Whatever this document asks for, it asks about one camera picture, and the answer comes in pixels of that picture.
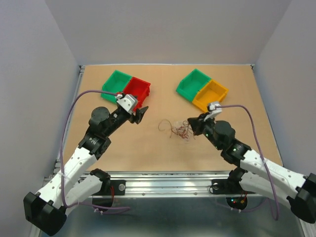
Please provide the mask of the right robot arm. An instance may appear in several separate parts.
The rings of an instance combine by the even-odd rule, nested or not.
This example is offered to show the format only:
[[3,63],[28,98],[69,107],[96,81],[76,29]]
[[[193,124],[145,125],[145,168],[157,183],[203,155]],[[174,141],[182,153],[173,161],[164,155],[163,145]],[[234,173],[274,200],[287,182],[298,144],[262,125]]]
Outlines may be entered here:
[[230,173],[227,187],[257,193],[289,208],[299,219],[316,222],[316,175],[304,175],[286,169],[235,138],[236,131],[227,121],[201,114],[189,118],[194,135],[204,135],[221,152],[221,157],[236,169]]

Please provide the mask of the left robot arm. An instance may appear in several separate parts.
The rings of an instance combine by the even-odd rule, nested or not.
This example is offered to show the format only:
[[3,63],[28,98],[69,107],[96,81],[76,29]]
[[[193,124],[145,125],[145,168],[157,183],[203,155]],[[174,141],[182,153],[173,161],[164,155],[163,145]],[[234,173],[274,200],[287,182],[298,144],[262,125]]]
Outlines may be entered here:
[[118,106],[112,113],[97,107],[91,113],[89,127],[69,160],[60,171],[35,194],[29,192],[23,199],[26,220],[50,237],[64,226],[67,216],[92,194],[106,194],[110,188],[110,175],[101,169],[91,171],[79,181],[111,144],[109,136],[126,121],[139,124],[148,107],[126,110]]

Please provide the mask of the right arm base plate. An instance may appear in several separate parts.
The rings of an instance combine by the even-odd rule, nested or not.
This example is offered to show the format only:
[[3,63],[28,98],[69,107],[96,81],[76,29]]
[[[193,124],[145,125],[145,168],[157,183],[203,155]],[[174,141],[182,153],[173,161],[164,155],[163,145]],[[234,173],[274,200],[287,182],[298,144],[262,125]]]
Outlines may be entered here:
[[229,179],[213,179],[209,191],[214,195],[240,195],[243,193],[239,182]]

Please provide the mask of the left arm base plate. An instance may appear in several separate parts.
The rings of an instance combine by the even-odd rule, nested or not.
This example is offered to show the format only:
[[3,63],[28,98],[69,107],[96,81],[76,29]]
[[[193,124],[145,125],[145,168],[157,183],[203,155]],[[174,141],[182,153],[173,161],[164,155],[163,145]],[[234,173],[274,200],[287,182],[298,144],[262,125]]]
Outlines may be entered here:
[[126,181],[125,180],[107,180],[102,183],[101,189],[94,193],[94,196],[111,196],[114,191],[114,196],[125,195]]

